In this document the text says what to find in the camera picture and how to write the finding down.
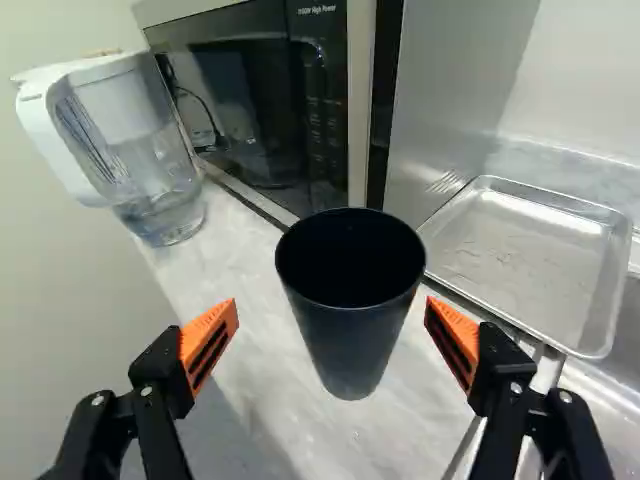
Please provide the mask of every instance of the white countertop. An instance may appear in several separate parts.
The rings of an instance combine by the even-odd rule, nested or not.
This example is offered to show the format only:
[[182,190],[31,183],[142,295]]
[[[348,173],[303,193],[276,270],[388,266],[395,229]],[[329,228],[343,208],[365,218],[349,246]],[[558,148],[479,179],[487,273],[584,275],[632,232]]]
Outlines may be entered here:
[[[373,394],[334,398],[274,268],[282,232],[213,183],[203,197],[208,218],[192,239],[156,250],[139,243],[181,322],[229,297],[238,307],[240,329],[213,381],[178,422],[195,478],[440,478],[473,418],[423,327],[426,296],[441,295],[420,286]],[[122,478],[143,478],[138,458],[128,453]]]

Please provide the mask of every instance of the black cup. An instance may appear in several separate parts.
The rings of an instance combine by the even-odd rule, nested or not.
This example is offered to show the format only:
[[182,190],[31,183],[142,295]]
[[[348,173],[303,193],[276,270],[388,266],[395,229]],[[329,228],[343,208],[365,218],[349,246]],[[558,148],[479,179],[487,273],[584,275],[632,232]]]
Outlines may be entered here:
[[325,210],[282,236],[276,270],[333,395],[355,400],[376,388],[425,263],[411,227],[377,210]]

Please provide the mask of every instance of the microwave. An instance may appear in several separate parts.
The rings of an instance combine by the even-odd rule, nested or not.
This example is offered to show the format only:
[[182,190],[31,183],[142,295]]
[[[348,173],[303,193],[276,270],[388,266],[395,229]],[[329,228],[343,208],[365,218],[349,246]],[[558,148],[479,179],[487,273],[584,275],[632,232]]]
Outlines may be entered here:
[[382,208],[403,2],[142,0],[204,171],[277,224]]

